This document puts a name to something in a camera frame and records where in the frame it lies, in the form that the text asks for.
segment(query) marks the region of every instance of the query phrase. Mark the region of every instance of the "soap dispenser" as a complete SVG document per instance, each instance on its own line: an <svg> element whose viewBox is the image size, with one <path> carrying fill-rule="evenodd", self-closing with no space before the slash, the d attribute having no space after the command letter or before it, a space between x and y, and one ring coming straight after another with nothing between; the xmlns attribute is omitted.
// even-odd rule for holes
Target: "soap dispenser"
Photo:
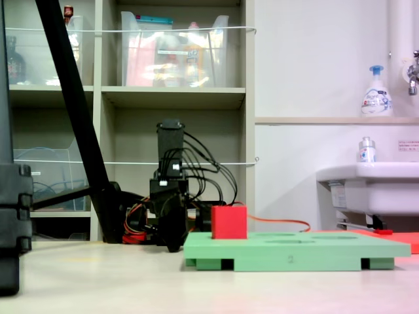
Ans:
<svg viewBox="0 0 419 314"><path fill-rule="evenodd" d="M381 65L369 68L373 72L373 81L364 96L361 107L362 116L393 116L392 97L381 80Z"/></svg>

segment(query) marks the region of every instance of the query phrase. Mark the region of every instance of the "black tripod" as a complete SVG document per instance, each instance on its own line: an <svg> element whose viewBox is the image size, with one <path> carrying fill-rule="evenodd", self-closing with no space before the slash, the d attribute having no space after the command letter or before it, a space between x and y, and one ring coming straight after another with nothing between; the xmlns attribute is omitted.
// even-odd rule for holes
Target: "black tripod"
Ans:
<svg viewBox="0 0 419 314"><path fill-rule="evenodd" d="M122 243L124 203L135 194L109 182L58 0L36 0L89 186L33 202L29 166L13 164L3 0L0 5L0 296L19 291L19 256L31 250L29 210L89 195L103 240Z"/></svg>

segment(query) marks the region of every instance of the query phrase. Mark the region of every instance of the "small bottle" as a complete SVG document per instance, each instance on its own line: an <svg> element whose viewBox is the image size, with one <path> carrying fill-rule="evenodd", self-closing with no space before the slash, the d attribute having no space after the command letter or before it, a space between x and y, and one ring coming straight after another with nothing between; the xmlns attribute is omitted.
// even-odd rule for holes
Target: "small bottle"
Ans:
<svg viewBox="0 0 419 314"><path fill-rule="evenodd" d="M26 80L26 63L16 52L16 36L6 36L7 72L9 84L18 84Z"/></svg>
<svg viewBox="0 0 419 314"><path fill-rule="evenodd" d="M68 26L68 23L70 23L71 17L74 15L74 9L71 5L64 6L64 23L65 27Z"/></svg>
<svg viewBox="0 0 419 314"><path fill-rule="evenodd" d="M361 162L376 162L375 142L369 136L363 137L359 142L359 158Z"/></svg>

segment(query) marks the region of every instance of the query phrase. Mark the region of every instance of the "beige floor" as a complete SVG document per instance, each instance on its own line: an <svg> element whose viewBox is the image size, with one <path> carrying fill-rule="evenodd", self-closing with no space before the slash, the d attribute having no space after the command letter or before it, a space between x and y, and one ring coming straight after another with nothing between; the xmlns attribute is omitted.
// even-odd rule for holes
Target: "beige floor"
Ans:
<svg viewBox="0 0 419 314"><path fill-rule="evenodd" d="M182 253L103 243L34 243L22 290L1 314L419 314L419 256L394 271L191 271Z"/></svg>

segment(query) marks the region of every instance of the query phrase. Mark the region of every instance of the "red block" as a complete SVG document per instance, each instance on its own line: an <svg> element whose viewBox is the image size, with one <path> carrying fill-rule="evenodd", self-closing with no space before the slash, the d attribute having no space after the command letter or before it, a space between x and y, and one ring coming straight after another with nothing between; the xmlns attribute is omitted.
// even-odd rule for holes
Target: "red block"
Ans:
<svg viewBox="0 0 419 314"><path fill-rule="evenodd" d="M247 207L213 206L211 229L213 239L247 239Z"/></svg>

